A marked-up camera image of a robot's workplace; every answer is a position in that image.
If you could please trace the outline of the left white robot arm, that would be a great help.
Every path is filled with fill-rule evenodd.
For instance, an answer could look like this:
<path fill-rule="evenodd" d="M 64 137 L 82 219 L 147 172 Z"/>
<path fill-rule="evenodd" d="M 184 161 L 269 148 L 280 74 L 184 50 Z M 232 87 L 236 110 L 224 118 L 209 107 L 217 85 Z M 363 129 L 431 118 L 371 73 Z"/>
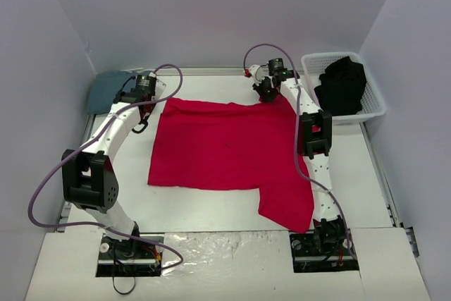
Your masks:
<path fill-rule="evenodd" d="M 119 184 L 113 160 L 129 133 L 140 134 L 148 126 L 155 105 L 148 104 L 118 111 L 129 104 L 158 99 L 166 86 L 152 72 L 134 76 L 130 91 L 119 90 L 110 112 L 93 134 L 99 139 L 62 167 L 63 196 L 78 209 L 94 217 L 125 257 L 134 257 L 142 249 L 137 224 L 118 202 Z"/>

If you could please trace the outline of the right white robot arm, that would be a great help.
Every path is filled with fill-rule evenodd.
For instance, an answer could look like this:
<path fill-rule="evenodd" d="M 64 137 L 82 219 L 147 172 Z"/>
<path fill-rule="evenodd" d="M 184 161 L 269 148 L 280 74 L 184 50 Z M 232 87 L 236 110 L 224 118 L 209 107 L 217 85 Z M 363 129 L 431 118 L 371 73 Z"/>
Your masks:
<path fill-rule="evenodd" d="M 281 58 L 269 61 L 268 72 L 257 64 L 245 68 L 245 76 L 254 81 L 252 87 L 263 102 L 272 102 L 280 95 L 296 113 L 295 151 L 307 167 L 301 177 L 311 183 L 314 198 L 312 243 L 317 252 L 328 254 L 347 235 L 341 209 L 331 192 L 332 116 L 314 102 L 298 74 L 285 68 Z"/>

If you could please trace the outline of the red t shirt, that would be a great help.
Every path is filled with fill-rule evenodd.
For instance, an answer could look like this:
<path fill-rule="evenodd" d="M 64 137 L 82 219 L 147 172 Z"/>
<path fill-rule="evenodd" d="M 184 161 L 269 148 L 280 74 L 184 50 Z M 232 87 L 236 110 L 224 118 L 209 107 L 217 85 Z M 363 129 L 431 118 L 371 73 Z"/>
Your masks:
<path fill-rule="evenodd" d="M 295 112 L 282 96 L 241 105 L 169 99 L 160 115 L 148 185 L 259 191 L 258 212 L 297 233 L 314 198 L 302 157 L 293 156 Z"/>

